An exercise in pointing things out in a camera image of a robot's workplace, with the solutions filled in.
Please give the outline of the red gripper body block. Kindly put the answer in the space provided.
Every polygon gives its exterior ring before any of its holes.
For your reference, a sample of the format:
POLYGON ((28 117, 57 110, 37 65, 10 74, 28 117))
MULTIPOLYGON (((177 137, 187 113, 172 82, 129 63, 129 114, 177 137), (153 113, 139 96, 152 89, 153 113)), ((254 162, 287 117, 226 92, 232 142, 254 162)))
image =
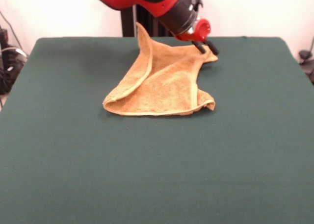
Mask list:
POLYGON ((211 30, 210 23, 206 19, 197 18, 191 27, 175 37, 181 41, 204 42, 211 30))

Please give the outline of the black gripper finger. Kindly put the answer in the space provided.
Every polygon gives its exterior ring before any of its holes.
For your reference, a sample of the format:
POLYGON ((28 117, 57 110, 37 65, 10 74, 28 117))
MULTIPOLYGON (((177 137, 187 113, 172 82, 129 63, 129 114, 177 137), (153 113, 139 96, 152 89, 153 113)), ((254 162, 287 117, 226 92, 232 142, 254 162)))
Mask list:
POLYGON ((217 47, 209 40, 206 40, 206 44, 208 45, 209 49, 212 51, 212 53, 214 55, 218 55, 219 54, 219 50, 217 49, 217 47))
POLYGON ((204 49, 204 47, 202 46, 202 44, 200 44, 200 43, 197 42, 197 41, 192 41, 192 44, 200 51, 201 54, 204 54, 204 53, 205 53, 205 49, 204 49))

